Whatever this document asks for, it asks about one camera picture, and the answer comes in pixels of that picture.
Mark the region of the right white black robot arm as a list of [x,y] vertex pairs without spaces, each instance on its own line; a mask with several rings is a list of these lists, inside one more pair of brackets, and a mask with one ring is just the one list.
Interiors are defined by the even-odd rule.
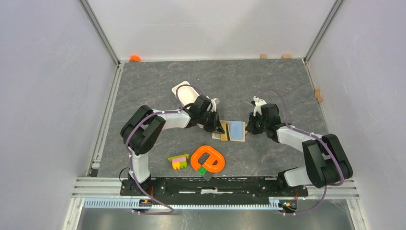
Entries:
[[305,166],[282,171],[278,174],[277,191],[290,195],[296,186],[342,184],[353,176],[352,166],[334,134],[316,135],[300,131],[289,123],[282,123],[276,104],[262,100],[251,102],[254,110],[249,114],[246,131],[253,135],[265,133],[276,143],[290,146],[303,153]]

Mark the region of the white rectangular tray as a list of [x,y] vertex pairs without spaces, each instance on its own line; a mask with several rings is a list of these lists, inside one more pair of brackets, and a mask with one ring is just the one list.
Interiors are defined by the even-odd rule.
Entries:
[[192,104],[203,93],[197,88],[189,84],[188,81],[183,81],[171,89],[175,98],[180,103],[180,108],[185,108],[186,105]]

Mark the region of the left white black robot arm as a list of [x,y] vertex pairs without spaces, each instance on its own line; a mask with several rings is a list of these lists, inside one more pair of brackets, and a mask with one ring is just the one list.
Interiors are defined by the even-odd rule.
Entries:
[[198,96],[193,103],[175,110],[154,110],[147,105],[139,107],[122,127],[120,136],[129,152],[132,189],[138,195],[150,190],[148,152],[154,147],[161,131],[173,128],[190,128],[202,125],[206,132],[225,133],[221,126],[215,103]]

